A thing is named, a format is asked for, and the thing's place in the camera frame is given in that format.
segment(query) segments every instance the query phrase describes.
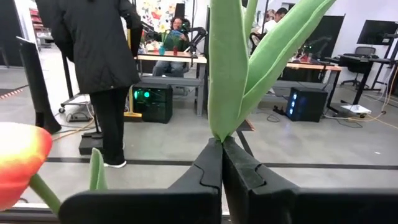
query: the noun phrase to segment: orange tulip petal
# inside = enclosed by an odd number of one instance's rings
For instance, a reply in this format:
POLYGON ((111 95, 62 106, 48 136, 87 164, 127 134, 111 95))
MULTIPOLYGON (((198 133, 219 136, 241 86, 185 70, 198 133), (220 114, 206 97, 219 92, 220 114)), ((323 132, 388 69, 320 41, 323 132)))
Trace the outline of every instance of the orange tulip petal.
POLYGON ((42 128, 0 123, 0 210, 19 200, 51 147, 51 134, 42 128))

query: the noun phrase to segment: person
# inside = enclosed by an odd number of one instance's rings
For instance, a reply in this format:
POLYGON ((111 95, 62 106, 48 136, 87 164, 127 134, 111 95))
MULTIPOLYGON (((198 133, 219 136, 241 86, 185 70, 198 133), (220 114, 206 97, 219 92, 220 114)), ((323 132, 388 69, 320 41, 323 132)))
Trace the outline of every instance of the person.
MULTIPOLYGON (((280 9, 278 9, 278 11, 276 11, 276 13, 275 13, 275 18, 269 20, 268 22, 266 22, 266 23, 264 24, 264 29, 262 30, 262 33, 268 33, 269 31, 271 31, 271 30, 276 26, 276 24, 277 24, 281 19, 283 19, 283 17, 284 17, 286 14, 287 14, 287 9, 286 9, 286 8, 282 7, 282 8, 280 8, 280 9)), ((259 28, 259 29, 257 30, 257 33, 258 33, 258 34, 261 33, 261 28, 259 28)))
MULTIPOLYGON (((181 17, 174 17, 171 20, 171 32, 166 34, 163 47, 165 50, 173 50, 175 47, 175 41, 173 38, 176 38, 176 35, 179 35, 179 40, 177 41, 177 50, 179 52, 183 52, 185 49, 189 47, 188 35, 179 32, 181 29, 183 22, 187 22, 181 17)), ((154 69, 152 71, 152 75, 155 77, 161 77, 166 69, 171 66, 171 76, 172 77, 182 77, 183 76, 183 65, 184 62, 165 62, 165 61, 157 61, 154 69)))
POLYGON ((140 78, 121 17, 139 35, 141 18, 129 0, 58 0, 56 5, 52 37, 75 63, 80 93, 90 95, 103 133, 104 164, 123 167, 124 103, 140 78))

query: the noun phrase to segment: concrete floor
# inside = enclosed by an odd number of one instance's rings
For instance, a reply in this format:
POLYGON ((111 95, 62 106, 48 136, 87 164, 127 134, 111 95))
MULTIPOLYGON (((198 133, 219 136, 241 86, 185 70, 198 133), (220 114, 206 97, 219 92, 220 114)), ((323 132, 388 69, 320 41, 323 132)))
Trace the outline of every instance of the concrete floor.
MULTIPOLYGON (((40 58, 56 118, 64 125, 84 126, 85 123, 67 124, 65 121, 67 114, 76 107, 67 107, 65 114, 58 114, 60 103, 68 98, 60 52, 55 47, 43 49, 40 58)), ((72 63, 70 71, 77 93, 72 63)), ((23 75, 23 70, 0 68, 1 88, 25 85, 23 75)), ((338 88, 333 101, 351 101, 354 94, 352 90, 338 88)), ((382 103, 371 97, 362 97, 360 104, 377 115, 382 103)), ((395 102, 391 104, 398 106, 398 100, 393 99, 395 102)), ((106 169, 110 188, 167 188, 188 169, 188 166, 176 165, 193 161, 199 155, 211 137, 208 121, 195 115, 192 95, 177 99, 174 105, 174 116, 169 124, 125 124, 125 155, 130 163, 123 169, 106 169), (160 161, 160 165, 143 165, 146 161, 160 161)), ((381 120, 398 126, 397 108, 386 106, 387 114, 381 120)), ((276 116, 280 122, 272 123, 267 121, 272 111, 267 108, 262 111, 264 113, 249 116, 256 129, 244 133, 250 150, 257 160, 267 163, 293 183, 302 187, 398 187, 397 129, 378 121, 361 123, 363 128, 342 126, 334 119, 293 123, 279 115, 276 116)), ((29 88, 0 100, 0 121, 34 124, 29 88)), ((39 171, 62 200, 88 188, 89 165, 86 160, 79 159, 85 158, 78 152, 80 135, 76 133, 55 141, 49 162, 39 171)), ((32 203, 41 202, 31 189, 26 190, 23 197, 32 203)), ((228 211, 224 197, 223 210, 228 211)))

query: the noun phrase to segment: poster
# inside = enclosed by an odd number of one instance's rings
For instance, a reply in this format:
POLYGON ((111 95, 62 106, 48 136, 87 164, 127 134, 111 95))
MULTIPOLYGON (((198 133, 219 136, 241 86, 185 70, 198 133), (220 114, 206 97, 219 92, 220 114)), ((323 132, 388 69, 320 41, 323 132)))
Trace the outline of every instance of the poster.
POLYGON ((170 21, 174 17, 175 5, 192 0, 143 0, 137 1, 137 11, 142 22, 154 27, 157 32, 170 29, 170 21))

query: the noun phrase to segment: green stem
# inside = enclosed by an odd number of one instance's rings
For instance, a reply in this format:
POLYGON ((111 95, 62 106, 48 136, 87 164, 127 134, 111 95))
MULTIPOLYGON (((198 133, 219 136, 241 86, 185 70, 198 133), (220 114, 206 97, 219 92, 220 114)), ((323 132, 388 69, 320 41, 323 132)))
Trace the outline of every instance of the green stem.
POLYGON ((34 190, 34 192, 36 192, 36 194, 41 199, 43 199, 43 201, 49 206, 52 212, 58 215, 61 202, 39 174, 35 174, 32 178, 30 178, 29 186, 34 190))

